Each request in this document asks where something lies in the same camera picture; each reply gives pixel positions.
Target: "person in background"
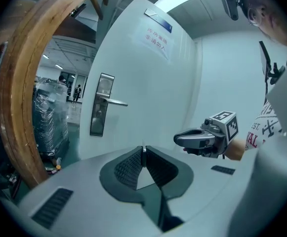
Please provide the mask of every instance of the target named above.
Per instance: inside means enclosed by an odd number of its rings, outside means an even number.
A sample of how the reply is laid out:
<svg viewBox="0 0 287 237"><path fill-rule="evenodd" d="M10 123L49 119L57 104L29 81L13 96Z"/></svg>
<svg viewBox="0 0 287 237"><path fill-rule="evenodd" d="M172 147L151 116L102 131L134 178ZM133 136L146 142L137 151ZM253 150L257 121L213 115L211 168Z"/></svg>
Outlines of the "person in background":
<svg viewBox="0 0 287 237"><path fill-rule="evenodd" d="M260 29L270 39L287 46L287 16L274 0L238 0L248 22ZM268 138L278 136L282 127L267 101L253 123L246 141L234 139L225 156L240 160L246 150L260 147Z"/></svg>
<svg viewBox="0 0 287 237"><path fill-rule="evenodd" d="M81 85L79 84L75 89L74 89L74 99L73 103L77 103L78 99L81 97Z"/></svg>
<svg viewBox="0 0 287 237"><path fill-rule="evenodd" d="M66 86L64 76L62 76L62 75L59 76L59 84L62 84L62 85L65 85L65 86Z"/></svg>

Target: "wooden door frame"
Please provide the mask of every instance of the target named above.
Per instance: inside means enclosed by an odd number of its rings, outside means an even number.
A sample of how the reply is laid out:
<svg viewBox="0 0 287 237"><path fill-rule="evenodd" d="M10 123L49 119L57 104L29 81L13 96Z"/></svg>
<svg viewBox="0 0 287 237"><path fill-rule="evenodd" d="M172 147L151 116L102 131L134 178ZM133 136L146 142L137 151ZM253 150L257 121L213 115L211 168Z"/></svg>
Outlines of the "wooden door frame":
<svg viewBox="0 0 287 237"><path fill-rule="evenodd" d="M0 134L30 189L48 178L32 125L32 95L42 53L53 33L84 0L39 0L9 39L0 66Z"/></svg>

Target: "man's arm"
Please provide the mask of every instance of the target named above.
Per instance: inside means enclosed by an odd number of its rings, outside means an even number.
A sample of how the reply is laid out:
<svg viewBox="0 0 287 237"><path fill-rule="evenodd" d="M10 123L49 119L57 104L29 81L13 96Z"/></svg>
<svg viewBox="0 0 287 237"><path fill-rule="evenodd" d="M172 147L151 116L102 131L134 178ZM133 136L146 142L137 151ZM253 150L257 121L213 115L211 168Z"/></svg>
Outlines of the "man's arm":
<svg viewBox="0 0 287 237"><path fill-rule="evenodd" d="M246 148L246 141L234 139L228 146L224 155L231 160L241 160Z"/></svg>

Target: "plastic wrap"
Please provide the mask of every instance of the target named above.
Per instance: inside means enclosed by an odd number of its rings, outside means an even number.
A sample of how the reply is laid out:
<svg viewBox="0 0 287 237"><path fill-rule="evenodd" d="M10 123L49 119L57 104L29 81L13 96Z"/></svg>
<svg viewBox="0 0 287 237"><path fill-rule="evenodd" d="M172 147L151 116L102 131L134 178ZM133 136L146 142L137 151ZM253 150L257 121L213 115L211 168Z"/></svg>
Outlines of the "plastic wrap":
<svg viewBox="0 0 287 237"><path fill-rule="evenodd" d="M58 81L36 78L33 93L33 126L42 157L57 158L67 150L67 90L68 88Z"/></svg>

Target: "door handle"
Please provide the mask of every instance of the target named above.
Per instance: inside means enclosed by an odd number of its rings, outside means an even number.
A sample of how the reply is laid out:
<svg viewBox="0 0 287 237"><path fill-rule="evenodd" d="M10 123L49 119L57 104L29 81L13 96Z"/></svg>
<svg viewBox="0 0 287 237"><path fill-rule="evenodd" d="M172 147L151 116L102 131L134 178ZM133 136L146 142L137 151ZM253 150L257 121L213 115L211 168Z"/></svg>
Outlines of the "door handle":
<svg viewBox="0 0 287 237"><path fill-rule="evenodd" d="M102 99L104 101L104 103L107 104L112 104L112 105L121 105L121 106L128 106L127 103L119 101L119 100L114 100L108 97L100 97L100 99Z"/></svg>

